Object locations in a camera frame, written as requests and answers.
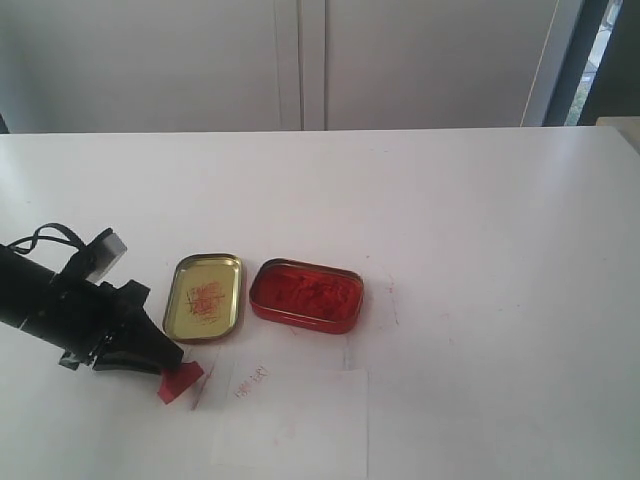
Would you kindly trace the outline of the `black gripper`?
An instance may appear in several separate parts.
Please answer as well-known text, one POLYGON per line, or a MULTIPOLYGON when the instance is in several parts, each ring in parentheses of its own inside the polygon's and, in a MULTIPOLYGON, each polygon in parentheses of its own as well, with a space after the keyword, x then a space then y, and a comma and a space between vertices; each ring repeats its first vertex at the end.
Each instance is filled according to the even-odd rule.
POLYGON ((85 280, 19 282, 19 329, 62 350, 58 364, 94 371, 160 375, 176 370, 183 350, 144 309, 150 289, 129 280, 116 288, 85 280))

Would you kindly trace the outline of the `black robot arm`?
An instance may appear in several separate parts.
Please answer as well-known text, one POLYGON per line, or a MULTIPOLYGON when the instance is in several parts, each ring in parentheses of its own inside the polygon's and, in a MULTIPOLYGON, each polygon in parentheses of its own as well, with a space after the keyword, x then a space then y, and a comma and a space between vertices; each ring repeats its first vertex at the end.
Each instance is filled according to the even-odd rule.
POLYGON ((134 280, 116 288, 55 273, 1 247, 1 322, 60 348, 70 370, 178 370, 184 352, 146 313, 149 293, 134 280))

